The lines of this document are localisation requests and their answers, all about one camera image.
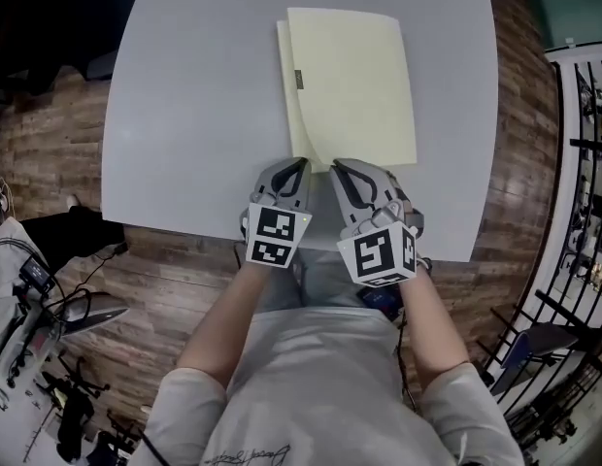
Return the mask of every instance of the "paper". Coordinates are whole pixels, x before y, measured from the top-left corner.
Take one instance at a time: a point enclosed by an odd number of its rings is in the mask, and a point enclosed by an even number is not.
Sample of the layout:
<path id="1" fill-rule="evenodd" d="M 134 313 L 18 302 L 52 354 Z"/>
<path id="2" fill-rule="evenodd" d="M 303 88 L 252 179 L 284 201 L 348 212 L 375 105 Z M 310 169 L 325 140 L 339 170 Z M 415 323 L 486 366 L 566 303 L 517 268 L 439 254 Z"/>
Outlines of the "paper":
<path id="1" fill-rule="evenodd" d="M 409 74 L 396 19 L 288 9 L 287 26 L 278 22 L 278 37 L 294 156 L 312 159 L 315 170 L 325 170 L 336 157 L 379 166 L 417 162 Z"/>

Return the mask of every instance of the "white t-shirt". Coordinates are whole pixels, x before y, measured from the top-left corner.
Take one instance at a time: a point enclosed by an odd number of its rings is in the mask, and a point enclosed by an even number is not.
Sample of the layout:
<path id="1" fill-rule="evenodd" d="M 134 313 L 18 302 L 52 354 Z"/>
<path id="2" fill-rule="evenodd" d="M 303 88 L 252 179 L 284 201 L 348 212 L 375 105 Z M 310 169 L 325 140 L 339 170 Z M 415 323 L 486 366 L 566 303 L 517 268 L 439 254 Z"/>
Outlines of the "white t-shirt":
<path id="1" fill-rule="evenodd" d="M 369 309 L 257 315 L 227 392 L 201 371 L 172 371 L 146 435 L 171 466 L 522 465 L 471 364 L 426 389 L 424 418 L 402 404 L 397 337 Z M 138 465 L 159 466 L 143 443 Z"/>

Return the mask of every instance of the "wooden floor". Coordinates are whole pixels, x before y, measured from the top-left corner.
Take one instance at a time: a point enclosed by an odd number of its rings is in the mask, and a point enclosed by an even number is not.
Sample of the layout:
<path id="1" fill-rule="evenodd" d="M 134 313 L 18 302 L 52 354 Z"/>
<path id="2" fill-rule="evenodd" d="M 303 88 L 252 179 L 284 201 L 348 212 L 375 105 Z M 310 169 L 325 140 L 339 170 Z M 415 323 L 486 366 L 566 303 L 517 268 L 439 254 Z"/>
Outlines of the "wooden floor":
<path id="1" fill-rule="evenodd" d="M 558 131 L 554 73 L 525 0 L 492 5 L 499 113 L 484 216 L 471 261 L 437 263 L 434 272 L 476 359 L 484 359 L 476 339 L 493 345 L 501 330 L 489 308 L 510 310 L 532 271 L 549 216 Z M 64 212 L 70 193 L 99 208 L 108 93 L 109 83 L 85 83 L 65 71 L 53 92 L 4 114 L 0 175 L 12 187 L 18 219 Z M 112 386 L 96 404 L 101 424 L 107 408 L 145 421 L 140 407 L 152 403 L 184 341 L 236 270 L 228 241 L 137 227 L 126 233 L 129 253 L 111 260 L 89 283 L 124 298 L 130 313 L 65 339 L 70 355 L 83 354 Z M 98 263 L 95 257 L 73 260 L 58 275 L 64 288 Z M 408 353 L 406 360 L 411 366 Z M 415 380 L 413 368 L 410 378 Z"/>

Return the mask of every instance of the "black railing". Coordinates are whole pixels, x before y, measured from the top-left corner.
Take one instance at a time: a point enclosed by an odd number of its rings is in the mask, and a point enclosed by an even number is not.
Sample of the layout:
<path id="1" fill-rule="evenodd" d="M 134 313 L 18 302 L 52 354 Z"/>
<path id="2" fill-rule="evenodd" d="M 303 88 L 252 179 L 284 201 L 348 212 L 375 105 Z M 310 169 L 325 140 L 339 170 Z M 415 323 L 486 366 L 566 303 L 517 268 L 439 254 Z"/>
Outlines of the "black railing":
<path id="1" fill-rule="evenodd" d="M 596 320 L 594 324 L 597 328 L 588 326 L 602 297 L 602 263 L 597 262 L 597 257 L 602 254 L 600 177 L 597 182 L 597 172 L 602 169 L 602 130 L 599 129 L 602 121 L 602 89 L 596 88 L 592 64 L 585 64 L 584 69 L 587 70 L 585 76 L 588 81 L 584 79 L 580 67 L 575 65 L 580 129 L 579 138 L 571 139 L 570 146 L 579 151 L 577 183 L 571 218 L 552 280 L 545 291 L 536 291 L 535 297 L 540 302 L 534 309 L 530 302 L 527 306 L 529 312 L 524 310 L 528 298 L 531 298 L 529 292 L 525 292 L 515 305 L 510 319 L 491 309 L 505 329 L 493 349 L 478 342 L 488 355 L 485 368 L 488 370 L 491 364 L 497 363 L 505 369 L 491 386 L 491 393 L 496 395 L 500 405 L 506 401 L 504 414 L 523 448 L 529 447 L 542 436 L 548 436 L 563 419 L 570 416 L 602 375 L 602 364 L 597 358 L 602 347 L 602 322 L 599 324 Z M 559 68 L 556 67 L 556 71 L 559 75 Z M 600 222 L 593 226 L 595 220 Z M 587 314 L 581 312 L 578 316 L 581 306 Z M 523 350 L 522 337 L 533 336 L 535 332 L 540 334 L 541 330 L 550 328 L 552 324 L 563 326 L 560 331 L 571 334 L 573 342 L 539 353 L 532 349 Z M 577 367 L 573 371 L 565 369 L 565 374 L 562 374 L 563 368 L 570 368 L 566 366 L 568 361 L 576 361 L 576 356 L 579 359 L 581 354 L 583 357 Z"/>

